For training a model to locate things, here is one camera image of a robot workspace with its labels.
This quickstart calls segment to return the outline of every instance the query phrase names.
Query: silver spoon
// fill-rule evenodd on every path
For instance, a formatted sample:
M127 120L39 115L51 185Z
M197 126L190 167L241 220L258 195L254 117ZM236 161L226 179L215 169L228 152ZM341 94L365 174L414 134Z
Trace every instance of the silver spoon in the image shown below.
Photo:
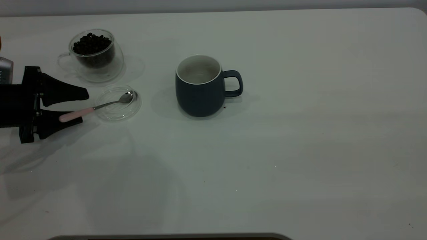
M66 113L64 115L59 116L59 121L61 123L66 123L66 122L71 121L73 119L76 119L78 117L82 117L82 116L84 116L84 115L86 115L88 113L91 113L91 112L93 112L93 111L95 111L97 109L100 109L100 108L103 108L103 107L106 107L108 105L115 104L115 103L118 103L118 102L120 102L120 103L130 103L132 101L132 99L133 99L133 96L134 96L134 92L133 91L129 91L129 92L123 94L118 101L109 102L109 103L105 103L105 104L102 104L102 105L99 105L99 106L95 106L95 107L92 107L92 108L85 108L85 109L82 109L82 110L79 110L79 111L74 111L74 112Z

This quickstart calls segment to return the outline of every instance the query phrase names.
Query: mug rim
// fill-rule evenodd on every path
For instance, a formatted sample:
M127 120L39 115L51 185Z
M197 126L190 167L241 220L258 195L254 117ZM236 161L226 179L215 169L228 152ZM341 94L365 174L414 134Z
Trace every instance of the mug rim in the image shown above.
M211 80L209 80L209 81L207 81L207 82L203 82L203 83L191 83L191 82L187 82L187 81L185 81L184 79L182 79L182 78L180 77L180 75L178 74L178 67L179 67L179 65L180 65L183 61L185 61L185 60L187 60L187 59L189 59L189 58L192 58L192 57L196 57L196 56L208 57L208 58L211 58L211 59L215 60L215 61L218 63L218 65L219 65L219 71L218 71L218 74L217 74L213 79L211 79ZM185 83L191 84L191 85L203 85L203 84L210 83L211 81L215 80L215 79L216 79L216 78L217 78L221 73L222 73L222 66L221 66L221 63L220 63L218 60L216 60L216 58L214 58L214 57L212 57L212 56L209 56L209 55L203 55L203 54L195 54L195 55L191 55L191 56L188 56L188 57L184 58L183 60L181 60L181 61L178 63L178 66L176 66L176 69L175 69L175 74L178 76L179 80L181 80L181 81L183 81L183 82L185 82Z
M104 31L104 32L107 32L108 34L110 34L111 35L111 43L110 43L110 45L107 47L107 48L105 48L104 50L102 50L101 52L97 52L97 53L92 53L92 54L86 54L86 55L83 55L83 54L78 54L78 53L75 53L74 51L73 51L73 40L77 37L77 36L79 36L80 34L83 34L83 33L86 33L86 32L90 32L90 31ZM70 43L68 44L68 51L71 53L71 54L73 54L74 56L78 56L78 57L93 57L93 56L96 56L96 55L99 55L99 54L101 54L101 53L104 53L104 52L106 52L108 49L110 49L111 48L111 46L113 46L114 45L114 35L110 32L110 31L108 31L108 30L105 30L105 29L101 29L101 28L95 28L95 29L89 29L89 30L86 30L86 31L83 31L83 32L81 32L81 33L78 33L78 34L76 34L71 40L70 40Z

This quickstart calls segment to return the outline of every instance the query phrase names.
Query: table surface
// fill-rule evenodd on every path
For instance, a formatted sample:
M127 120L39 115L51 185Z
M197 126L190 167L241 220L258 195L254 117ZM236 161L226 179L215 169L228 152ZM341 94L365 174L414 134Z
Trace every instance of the table surface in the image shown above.
M420 240L427 231L427 17L322 9L0 18L2 56L101 91L56 65L69 40L113 32L115 84L143 98L20 144L0 129L0 239L67 234L275 232L293 240ZM192 54L241 73L244 92L194 119L177 106ZM237 86L228 79L227 89Z

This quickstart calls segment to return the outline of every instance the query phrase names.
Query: clear glass cup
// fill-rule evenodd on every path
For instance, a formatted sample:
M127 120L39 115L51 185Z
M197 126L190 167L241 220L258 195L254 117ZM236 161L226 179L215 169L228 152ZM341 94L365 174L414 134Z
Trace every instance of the clear glass cup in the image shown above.
M96 36L103 35L111 40L111 44L104 50L88 55L77 54L73 51L74 43L80 41L83 36L88 33ZM103 29L91 29L77 34L68 44L68 52L59 55L58 65L64 70L69 71L70 68L62 63L62 58L71 56L72 69L75 70L82 78L89 82L101 83L112 80L117 77L123 68L123 53L117 43L114 35Z

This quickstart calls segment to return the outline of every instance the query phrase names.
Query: dark object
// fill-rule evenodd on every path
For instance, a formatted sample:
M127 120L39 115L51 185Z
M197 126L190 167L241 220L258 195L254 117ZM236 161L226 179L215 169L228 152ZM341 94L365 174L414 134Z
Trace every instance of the dark object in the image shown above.
M225 90L224 78L228 77L237 78L238 90ZM179 64L175 73L175 90L178 103L184 111L195 117L206 117L218 111L226 97L241 95L243 82L239 72L223 72L214 58L196 55Z
M61 123L60 115L69 111L48 111L40 109L40 99L44 106L54 103L86 100L85 88L76 87L42 73L40 67L25 67L22 84L0 85L0 128L19 127L21 143L34 142L34 133L40 139L69 126L82 123L81 117Z
M76 57L82 65L89 68L101 68L113 61L114 44L109 38L104 37L104 35L96 36L90 32L80 38L80 41L74 43L73 52L83 55Z

